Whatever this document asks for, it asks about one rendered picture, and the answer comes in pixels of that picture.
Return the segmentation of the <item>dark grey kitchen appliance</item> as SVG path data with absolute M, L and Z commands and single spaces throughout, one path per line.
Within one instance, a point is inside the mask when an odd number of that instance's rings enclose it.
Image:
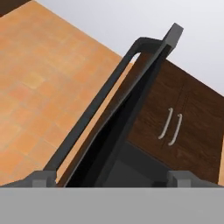
M 121 148 L 104 187 L 166 187 L 165 164 L 130 142 Z

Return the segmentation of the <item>dark brown cupboard run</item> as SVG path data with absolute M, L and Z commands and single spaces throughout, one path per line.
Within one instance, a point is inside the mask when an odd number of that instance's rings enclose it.
M 0 18 L 31 0 L 0 0 Z

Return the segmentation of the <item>black appliance door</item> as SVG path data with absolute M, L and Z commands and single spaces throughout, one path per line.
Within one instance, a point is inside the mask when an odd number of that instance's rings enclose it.
M 108 106 L 59 180 L 60 187 L 101 187 L 129 134 L 144 97 L 158 75 L 161 64 L 179 42 L 183 28 L 173 24 L 161 40 L 164 50 L 155 56 L 142 52 L 116 90 Z

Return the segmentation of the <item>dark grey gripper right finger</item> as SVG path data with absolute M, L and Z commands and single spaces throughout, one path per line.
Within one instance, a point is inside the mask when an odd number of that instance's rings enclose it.
M 190 171 L 168 171 L 167 185 L 169 187 L 220 187 L 220 185 L 198 178 Z

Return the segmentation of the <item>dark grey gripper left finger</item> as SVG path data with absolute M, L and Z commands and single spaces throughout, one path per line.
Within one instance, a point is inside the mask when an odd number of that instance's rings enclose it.
M 26 178 L 3 185 L 3 187 L 55 187 L 56 171 L 34 171 Z

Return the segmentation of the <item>dark brown wooden cupboard door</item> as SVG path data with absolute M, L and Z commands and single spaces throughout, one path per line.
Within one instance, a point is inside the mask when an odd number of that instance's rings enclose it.
M 223 138 L 224 101 L 210 87 L 191 80 L 186 84 L 182 122 L 175 143 L 169 146 L 173 170 L 190 171 L 218 183 Z
M 158 72 L 139 111 L 128 140 L 143 152 L 154 157 L 169 168 L 172 167 L 172 154 L 166 149 L 167 139 L 176 118 L 176 107 L 184 87 L 186 74 L 166 59 Z M 158 139 L 165 125 L 168 108 L 173 113 L 168 130 L 162 139 Z

